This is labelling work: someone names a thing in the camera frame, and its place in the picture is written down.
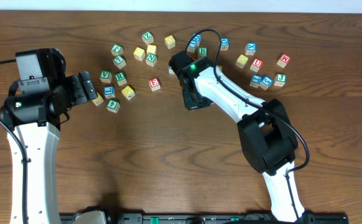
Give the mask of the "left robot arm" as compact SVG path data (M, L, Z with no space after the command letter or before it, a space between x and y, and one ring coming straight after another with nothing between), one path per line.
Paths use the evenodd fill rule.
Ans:
M60 117L97 96L87 71L69 77L27 74L11 85L0 110L12 156L11 223L61 223L56 178Z

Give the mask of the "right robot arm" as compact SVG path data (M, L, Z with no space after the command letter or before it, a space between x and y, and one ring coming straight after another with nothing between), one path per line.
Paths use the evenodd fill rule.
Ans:
M181 52L170 59L169 66L180 81L186 109L216 104L235 121L243 155L263 175L275 218L301 221L305 209L294 180L297 134L283 104L250 95L207 57L194 60Z

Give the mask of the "yellow G block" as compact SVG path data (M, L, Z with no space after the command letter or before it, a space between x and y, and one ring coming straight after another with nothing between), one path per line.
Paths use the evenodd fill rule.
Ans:
M104 102L104 99L101 97L101 95L99 93L97 93L97 97L94 100L92 100L92 102L96 106L98 106L98 105L102 104L102 102Z

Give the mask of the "green V block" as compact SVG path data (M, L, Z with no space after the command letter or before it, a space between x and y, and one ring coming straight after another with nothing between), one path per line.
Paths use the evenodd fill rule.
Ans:
M112 77L112 73L109 70L102 70L100 73L100 80L103 83L111 83Z

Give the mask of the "blue L block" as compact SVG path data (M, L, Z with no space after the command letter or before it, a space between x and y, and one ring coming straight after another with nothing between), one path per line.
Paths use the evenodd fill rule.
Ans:
M105 86L104 87L104 96L107 99L115 98L116 95L115 95L114 86Z

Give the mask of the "blue P block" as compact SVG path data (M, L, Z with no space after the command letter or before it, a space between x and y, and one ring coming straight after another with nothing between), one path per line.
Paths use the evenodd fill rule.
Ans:
M172 70L172 67L170 67L170 66L169 66L169 73L175 75L175 72Z

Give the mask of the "green 4 block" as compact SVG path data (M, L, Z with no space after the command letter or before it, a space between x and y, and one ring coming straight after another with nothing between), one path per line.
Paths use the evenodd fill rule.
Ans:
M119 108L120 104L116 100L109 100L108 104L106 105L106 109L114 113L117 113L119 111Z

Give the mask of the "red E block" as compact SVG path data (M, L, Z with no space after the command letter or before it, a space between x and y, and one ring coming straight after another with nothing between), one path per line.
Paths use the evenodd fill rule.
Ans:
M151 91L156 91L160 89L160 81L158 78L153 78L149 80L149 86Z

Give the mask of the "green R block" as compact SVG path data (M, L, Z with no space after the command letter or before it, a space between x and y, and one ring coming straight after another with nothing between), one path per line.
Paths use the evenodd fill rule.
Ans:
M127 83L127 80L126 80L126 76L124 74L124 72L119 72L117 74L115 74L115 79L116 79L116 82L119 86L122 86L122 85L125 85Z

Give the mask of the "yellow block near L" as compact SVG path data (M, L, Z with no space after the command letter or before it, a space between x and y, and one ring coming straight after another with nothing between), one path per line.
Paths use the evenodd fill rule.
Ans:
M124 87L121 90L121 93L123 94L123 96L127 99L130 100L132 99L136 94L135 91L128 85L126 87Z

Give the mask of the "green 7 block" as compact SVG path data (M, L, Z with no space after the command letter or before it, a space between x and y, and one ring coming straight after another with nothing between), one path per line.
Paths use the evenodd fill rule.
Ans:
M121 55L116 56L113 59L113 63L118 69L122 69L123 67L126 66L126 61Z

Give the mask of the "green B block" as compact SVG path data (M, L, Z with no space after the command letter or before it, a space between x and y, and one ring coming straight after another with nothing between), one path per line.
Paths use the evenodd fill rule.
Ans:
M208 55L207 47L199 47L198 48L198 58L206 57Z

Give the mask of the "blue block left of D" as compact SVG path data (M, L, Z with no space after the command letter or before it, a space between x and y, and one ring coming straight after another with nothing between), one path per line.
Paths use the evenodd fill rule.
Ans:
M195 53L196 48L197 48L197 42L195 40L191 40L187 47L187 52Z

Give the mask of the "green J block upper left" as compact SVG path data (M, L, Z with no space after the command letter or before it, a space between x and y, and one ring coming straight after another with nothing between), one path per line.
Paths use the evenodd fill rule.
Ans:
M113 56L119 56L124 53L124 49L121 45L114 44L111 48L111 53Z

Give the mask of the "green j block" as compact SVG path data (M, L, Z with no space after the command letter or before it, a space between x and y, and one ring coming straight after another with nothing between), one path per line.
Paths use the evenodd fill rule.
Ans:
M124 53L124 49L121 45L114 44L111 48L111 53L113 56L119 56Z
M287 81L287 75L278 73L274 79L274 86L284 86Z

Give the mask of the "green N block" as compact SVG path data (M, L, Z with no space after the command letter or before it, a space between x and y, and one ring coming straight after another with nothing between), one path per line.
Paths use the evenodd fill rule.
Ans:
M157 63L157 55L151 54L151 53L147 54L146 63L149 66L154 67L156 65L156 63Z

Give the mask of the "yellow block right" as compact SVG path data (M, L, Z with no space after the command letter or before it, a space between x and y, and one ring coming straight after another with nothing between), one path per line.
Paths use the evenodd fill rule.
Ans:
M241 54L237 60L236 60L236 66L239 67L239 68L244 68L248 62L248 57Z

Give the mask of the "blue D block upper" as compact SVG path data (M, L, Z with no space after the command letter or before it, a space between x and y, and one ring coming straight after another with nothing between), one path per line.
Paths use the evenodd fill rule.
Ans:
M202 35L201 34L193 34L193 41L195 41L197 43L197 47L200 45L200 42L202 40Z

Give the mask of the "yellow block top centre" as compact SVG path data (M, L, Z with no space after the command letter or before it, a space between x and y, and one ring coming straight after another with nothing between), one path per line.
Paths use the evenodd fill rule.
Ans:
M176 41L174 36L169 35L165 38L165 45L168 49L172 49L176 46Z

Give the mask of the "blue block lower right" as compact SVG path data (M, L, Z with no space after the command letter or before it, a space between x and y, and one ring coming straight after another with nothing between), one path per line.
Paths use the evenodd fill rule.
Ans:
M258 88L259 85L261 84L261 81L262 81L262 76L254 74L251 78L249 86Z

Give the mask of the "pale yellow block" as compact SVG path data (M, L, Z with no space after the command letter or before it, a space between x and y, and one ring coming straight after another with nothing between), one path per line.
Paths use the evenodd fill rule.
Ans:
M147 45L147 54L157 54L157 46L156 45Z

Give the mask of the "blue D block right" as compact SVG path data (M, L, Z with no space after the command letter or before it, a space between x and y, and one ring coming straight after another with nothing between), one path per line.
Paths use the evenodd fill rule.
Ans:
M228 50L229 46L230 46L229 38L221 39L221 48L220 48L221 51Z

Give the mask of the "yellow block left upper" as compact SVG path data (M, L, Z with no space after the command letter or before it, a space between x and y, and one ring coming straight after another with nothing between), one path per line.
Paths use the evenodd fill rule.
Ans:
M146 53L145 53L145 50L140 48L140 47L136 47L134 53L134 58L139 60L139 61L143 61L145 56L146 56Z

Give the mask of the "red U block right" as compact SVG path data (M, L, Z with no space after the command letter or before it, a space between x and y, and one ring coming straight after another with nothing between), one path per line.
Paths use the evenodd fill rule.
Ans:
M258 72L259 69L262 67L263 65L263 61L258 59L258 58L255 58L253 61L252 61L252 64L250 66L250 69L254 72Z

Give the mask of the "blue G block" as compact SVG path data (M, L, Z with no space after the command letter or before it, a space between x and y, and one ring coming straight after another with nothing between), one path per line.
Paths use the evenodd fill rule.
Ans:
M263 90L267 90L273 83L273 79L269 76L265 76L262 78L259 86L263 89Z

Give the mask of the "green Z block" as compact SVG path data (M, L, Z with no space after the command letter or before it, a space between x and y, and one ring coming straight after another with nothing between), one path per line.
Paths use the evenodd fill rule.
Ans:
M154 36L151 32L146 31L142 34L142 40L146 45L150 45L154 41Z

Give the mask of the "blue X block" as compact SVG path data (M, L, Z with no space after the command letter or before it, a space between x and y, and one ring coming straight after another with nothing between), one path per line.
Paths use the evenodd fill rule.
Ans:
M248 42L245 48L246 55L254 55L256 53L257 45L255 42Z

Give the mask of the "green J block right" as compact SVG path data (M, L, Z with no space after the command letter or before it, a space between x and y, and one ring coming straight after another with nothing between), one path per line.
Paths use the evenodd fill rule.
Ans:
M287 81L287 75L278 73L274 79L274 86L284 86Z

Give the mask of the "red M block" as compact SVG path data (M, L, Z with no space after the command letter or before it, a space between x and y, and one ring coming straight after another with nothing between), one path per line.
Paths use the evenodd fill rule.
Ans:
M289 62L290 62L290 57L286 54L282 54L277 61L277 65L280 66L281 68L285 68Z

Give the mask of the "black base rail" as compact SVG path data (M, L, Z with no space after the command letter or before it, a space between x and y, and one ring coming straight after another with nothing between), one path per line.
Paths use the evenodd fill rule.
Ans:
M96 210L75 215L60 215L62 223L79 224L276 224L271 214L250 213L242 215L143 215L120 213L116 216Z

